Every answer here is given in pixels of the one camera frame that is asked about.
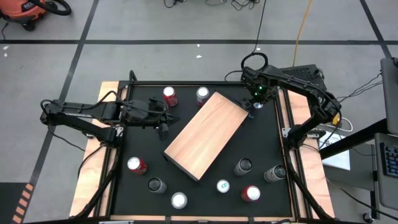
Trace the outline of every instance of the silver can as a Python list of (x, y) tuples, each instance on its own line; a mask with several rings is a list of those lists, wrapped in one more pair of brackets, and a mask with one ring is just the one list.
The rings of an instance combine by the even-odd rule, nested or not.
[(149, 191), (157, 194), (163, 194), (167, 190), (167, 185), (157, 177), (148, 181)]
[(226, 180), (219, 180), (217, 183), (217, 190), (220, 193), (226, 193), (229, 190), (229, 183)]
[(267, 172), (264, 173), (264, 180), (266, 180), (268, 183), (282, 180), (285, 177), (286, 177), (286, 170), (281, 165), (274, 166), (273, 168), (267, 170)]
[(238, 164), (236, 164), (234, 172), (238, 176), (243, 176), (244, 174), (250, 172), (251, 168), (252, 168), (252, 163), (250, 159), (243, 158), (239, 160)]
[(197, 103), (202, 107), (209, 99), (210, 92), (206, 87), (199, 87), (197, 91)]
[(188, 198), (182, 192), (177, 192), (172, 196), (172, 205), (176, 209), (182, 209), (187, 205)]

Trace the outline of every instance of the table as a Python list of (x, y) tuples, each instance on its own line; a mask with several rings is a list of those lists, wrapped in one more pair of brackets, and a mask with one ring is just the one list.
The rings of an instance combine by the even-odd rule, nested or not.
[[(101, 85), (101, 90), (99, 93), (99, 98), (107, 93), (110, 90), (117, 90), (119, 86), (119, 82), (103, 82)], [(308, 109), (307, 99), (304, 96), (300, 96), (296, 93), (289, 92), (289, 99), (292, 108), (292, 117), (294, 123), (300, 124), (304, 122), (310, 116), (310, 112)], [(108, 101), (114, 100), (114, 96), (108, 96)], [(282, 109), (282, 117), (284, 121), (284, 126), (288, 127), (288, 109), (284, 100), (284, 93), (280, 92), (280, 105)], [(93, 121), (96, 125), (104, 126), (98, 121)], [(308, 139), (305, 141), (306, 144), (317, 147), (316, 140)], [(88, 144), (86, 146), (85, 157), (89, 155), (93, 150), (95, 150), (99, 146), (99, 142), (96, 139), (89, 139)], [(112, 161), (114, 157), (115, 150), (112, 149), (108, 151), (108, 155), (106, 156), (106, 151), (102, 150), (95, 154), (92, 158), (90, 158), (86, 164), (83, 166), (80, 178), (78, 179), (75, 197), (73, 199), (72, 208), (70, 215), (76, 215), (90, 200), (92, 195), (95, 193), (98, 188), (101, 175), (103, 175), (103, 166), (104, 166), (104, 158), (109, 159), (108, 170), (112, 166)], [(330, 195), (328, 191), (328, 186), (326, 184), (325, 173), (323, 171), (322, 161), (320, 159), (320, 155), (317, 151), (303, 146), (300, 148), (300, 154), (302, 158), (302, 168), (305, 174), (305, 181), (307, 183), (307, 187), (312, 195), (315, 197), (317, 202), (323, 207), (323, 209), (331, 216), (334, 217), (333, 207), (330, 200)], [(109, 198), (109, 188), (103, 194), (102, 200), (100, 201), (101, 206), (96, 213), (100, 216), (108, 215), (106, 213), (106, 207), (108, 205)], [(300, 193), (298, 187), (296, 186), (296, 194), (298, 200), (298, 212), (300, 217), (307, 217), (307, 213), (305, 210), (305, 204), (303, 201), (302, 194)], [(112, 220), (165, 220), (166, 217), (163, 215), (123, 215), (123, 216), (111, 216)], [(239, 221), (239, 222), (247, 222), (249, 221), (248, 217), (189, 217), (189, 216), (171, 216), (170, 219), (172, 221), (194, 221), (194, 220), (209, 220), (209, 221)], [(254, 221), (276, 221), (282, 220), (285, 217), (255, 217)]]

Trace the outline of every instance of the wooden block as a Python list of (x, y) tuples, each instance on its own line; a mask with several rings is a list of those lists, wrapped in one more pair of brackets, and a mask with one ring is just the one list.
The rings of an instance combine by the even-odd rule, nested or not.
[(198, 181), (247, 115), (246, 110), (215, 92), (164, 155)]

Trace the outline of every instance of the can lid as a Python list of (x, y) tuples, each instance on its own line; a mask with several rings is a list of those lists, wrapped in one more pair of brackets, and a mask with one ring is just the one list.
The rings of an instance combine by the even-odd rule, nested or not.
[(248, 197), (251, 200), (257, 200), (258, 198), (260, 198), (260, 189), (258, 189), (258, 187), (256, 186), (251, 186), (248, 188)]
[(129, 168), (129, 169), (132, 169), (132, 170), (138, 169), (139, 164), (140, 164), (140, 162), (139, 162), (139, 159), (138, 159), (137, 157), (132, 157), (132, 158), (130, 158), (129, 161), (127, 162), (128, 168)]
[(275, 175), (279, 178), (285, 178), (286, 176), (286, 170), (282, 166), (276, 166), (274, 169)]
[(159, 178), (156, 178), (156, 177), (152, 178), (148, 182), (148, 188), (152, 192), (155, 192), (155, 191), (159, 190), (160, 189), (160, 185), (161, 185), (160, 180), (159, 180)]
[(250, 159), (241, 159), (239, 165), (241, 166), (242, 170), (245, 171), (251, 170), (252, 167)]
[(200, 87), (198, 89), (199, 96), (207, 96), (209, 94), (209, 90), (206, 87)]
[(186, 202), (186, 196), (181, 192), (175, 193), (172, 197), (172, 204), (177, 208), (184, 206)]
[(221, 193), (226, 193), (229, 190), (229, 183), (226, 180), (219, 180), (217, 183), (217, 190)]
[(165, 96), (172, 96), (174, 94), (174, 88), (171, 87), (171, 86), (168, 86), (168, 87), (164, 88), (163, 94)]

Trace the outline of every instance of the shop vacuum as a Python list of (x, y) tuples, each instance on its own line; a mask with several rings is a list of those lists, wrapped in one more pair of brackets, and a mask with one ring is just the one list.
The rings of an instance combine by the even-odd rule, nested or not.
[(61, 4), (65, 10), (58, 10), (52, 1), (45, 0), (0, 0), (0, 17), (8, 22), (22, 24), (28, 31), (35, 29), (35, 21), (43, 18), (46, 12), (59, 16), (67, 16), (72, 10), (64, 0), (54, 0)]

